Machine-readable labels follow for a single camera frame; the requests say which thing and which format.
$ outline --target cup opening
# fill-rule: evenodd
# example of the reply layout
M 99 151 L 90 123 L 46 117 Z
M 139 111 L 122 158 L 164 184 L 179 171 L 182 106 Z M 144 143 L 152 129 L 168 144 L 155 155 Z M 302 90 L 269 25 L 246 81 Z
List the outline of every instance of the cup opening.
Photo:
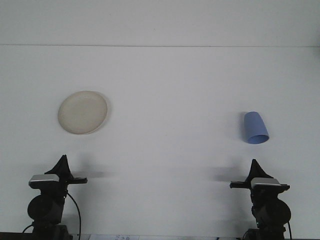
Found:
M 266 141 L 268 141 L 269 136 L 268 135 L 256 135 L 252 136 L 248 139 L 249 144 L 262 144 Z

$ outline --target black cable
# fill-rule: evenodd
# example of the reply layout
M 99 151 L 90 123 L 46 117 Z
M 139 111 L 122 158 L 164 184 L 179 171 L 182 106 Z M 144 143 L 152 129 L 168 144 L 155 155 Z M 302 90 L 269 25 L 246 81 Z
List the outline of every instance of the black cable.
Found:
M 74 204 L 76 206 L 76 209 L 78 210 L 78 214 L 79 214 L 79 237 L 78 237 L 78 240 L 80 240 L 80 237 L 81 237 L 81 215 L 80 215 L 80 210 L 79 210 L 78 204 L 76 203 L 75 199 L 69 193 L 67 193 L 67 194 L 72 199 L 72 201 L 74 202 Z
M 290 240 L 292 240 L 292 233 L 291 233 L 290 222 L 288 222 L 288 228 L 289 228 L 289 233 L 290 233 Z
M 29 225 L 29 226 L 27 226 L 23 231 L 22 231 L 22 233 L 24 234 L 25 233 L 25 231 L 28 229 L 28 228 L 30 228 L 30 227 L 32 227 L 33 225 L 31 224 L 31 225 Z

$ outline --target plate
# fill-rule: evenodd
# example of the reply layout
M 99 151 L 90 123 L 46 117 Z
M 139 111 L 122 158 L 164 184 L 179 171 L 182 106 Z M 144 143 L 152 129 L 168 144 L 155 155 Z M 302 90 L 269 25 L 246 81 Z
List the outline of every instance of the plate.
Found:
M 107 102 L 95 91 L 78 91 L 61 104 L 58 120 L 72 134 L 88 134 L 98 129 L 107 116 Z

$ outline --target blue cup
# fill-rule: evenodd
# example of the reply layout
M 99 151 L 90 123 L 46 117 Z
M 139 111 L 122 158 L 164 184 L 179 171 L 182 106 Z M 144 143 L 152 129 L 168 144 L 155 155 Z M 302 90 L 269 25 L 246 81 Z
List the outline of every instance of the blue cup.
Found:
M 244 131 L 249 144 L 262 144 L 269 139 L 265 123 L 256 111 L 244 115 Z

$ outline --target camera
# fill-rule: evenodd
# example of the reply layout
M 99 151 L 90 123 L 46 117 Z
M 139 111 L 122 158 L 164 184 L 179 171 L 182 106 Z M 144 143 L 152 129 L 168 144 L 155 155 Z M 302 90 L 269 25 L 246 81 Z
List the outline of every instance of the camera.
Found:
M 230 188 L 250 189 L 253 204 L 252 215 L 258 229 L 249 229 L 243 240 L 284 240 L 284 224 L 291 218 L 288 205 L 278 199 L 278 194 L 290 188 L 280 184 L 277 179 L 265 173 L 257 160 L 253 159 L 245 181 L 232 181 Z
M 32 240 L 71 240 L 67 226 L 61 223 L 68 185 L 85 184 L 86 177 L 71 174 L 68 159 L 63 155 L 58 163 L 45 174 L 34 175 L 29 186 L 39 189 L 40 195 L 29 203 L 27 213 L 33 219 Z

